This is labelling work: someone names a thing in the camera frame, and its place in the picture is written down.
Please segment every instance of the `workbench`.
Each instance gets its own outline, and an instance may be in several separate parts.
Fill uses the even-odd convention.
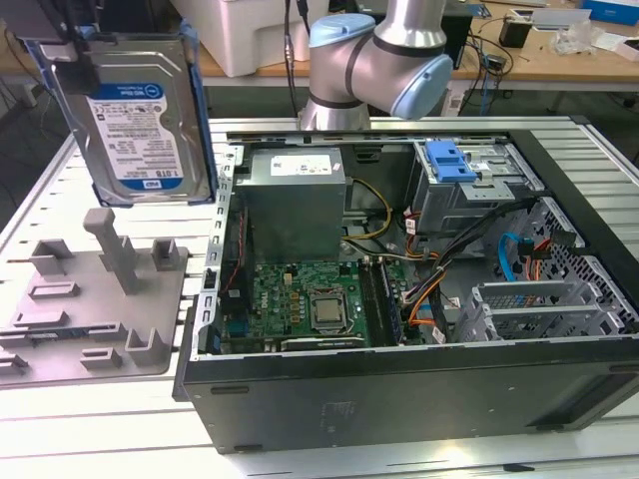
[[[563,0],[548,0],[553,8],[574,8],[572,3]],[[494,19],[502,18],[516,5],[500,3],[485,3],[492,18],[475,18],[472,31],[475,34],[481,30],[481,36],[498,42],[501,22],[491,22],[482,30],[482,26]],[[607,32],[625,36],[638,36],[639,28],[613,23],[592,22]],[[635,92],[639,90],[639,63],[632,63],[613,52],[597,50],[594,55],[578,54],[559,56],[549,45],[554,33],[530,30],[526,44],[522,49],[508,49],[513,57],[512,71],[499,85],[500,90],[532,90],[549,92]],[[503,52],[491,45],[484,45],[486,53],[504,56]],[[32,82],[13,58],[0,36],[0,75],[7,81]],[[20,52],[22,62],[28,66],[30,72],[38,75],[33,61],[26,53]],[[205,48],[200,50],[200,67],[204,77],[204,85],[208,87],[286,87],[287,77],[284,64],[276,64],[259,69],[255,75],[229,78],[220,65],[211,57]],[[311,62],[296,62],[296,85],[309,85]],[[466,48],[461,65],[452,74],[448,83],[448,93],[444,102],[441,116],[457,116],[465,93],[474,83],[479,63],[475,51]],[[556,111],[558,101],[550,109]]]
[[[639,255],[639,249],[633,250],[639,234],[631,221],[639,213],[637,171],[589,125],[567,117],[495,117],[373,119],[372,126],[424,132],[530,130]],[[227,147],[221,142],[227,132],[294,127],[284,119],[211,121],[219,170],[225,166]],[[63,237],[71,250],[98,247],[82,228],[87,209],[97,205],[85,162],[69,138],[0,234],[0,326],[33,274],[27,258],[38,240]],[[514,464],[506,470],[534,468],[520,472],[521,478],[637,477],[639,396],[580,432],[220,456],[193,405],[171,397],[182,323],[201,287],[215,207],[171,203],[116,210],[115,227],[134,247],[172,237],[190,251],[170,368],[157,376],[0,390],[2,477],[492,477],[504,474],[506,464]]]

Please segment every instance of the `yellow wire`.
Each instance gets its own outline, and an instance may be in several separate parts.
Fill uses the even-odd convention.
[[[353,178],[352,182],[360,183],[364,185],[365,187],[369,188],[372,191],[372,193],[381,200],[381,202],[383,203],[383,206],[386,208],[386,220],[383,222],[383,225],[381,226],[381,228],[377,230],[376,232],[366,233],[364,235],[350,235],[350,236],[346,236],[342,238],[344,240],[370,240],[371,238],[377,238],[379,235],[383,235],[386,232],[386,230],[388,230],[388,227],[390,227],[390,221],[392,219],[392,208],[390,207],[386,199],[381,195],[381,193],[375,188],[373,188],[369,183],[359,178]]]

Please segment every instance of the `cpu socket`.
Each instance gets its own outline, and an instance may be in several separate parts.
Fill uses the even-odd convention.
[[[346,329],[346,310],[341,293],[311,294],[311,327],[321,334],[340,334]]]

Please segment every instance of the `blue drive latch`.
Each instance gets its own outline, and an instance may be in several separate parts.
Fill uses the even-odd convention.
[[[451,140],[426,143],[426,155],[440,183],[472,183],[477,179],[457,145]]]

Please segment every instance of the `label sticker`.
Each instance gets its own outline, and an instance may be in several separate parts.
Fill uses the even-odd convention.
[[[406,232],[409,235],[415,235],[417,233],[417,222],[411,218],[406,220]]]
[[[432,337],[437,341],[437,344],[444,344],[446,342],[446,336],[439,330],[437,326],[432,327]]]
[[[304,175],[330,175],[329,155],[290,155],[271,159],[272,177],[294,177]]]
[[[184,176],[174,135],[160,123],[156,83],[107,83],[87,98],[115,177],[132,190],[176,188]]]

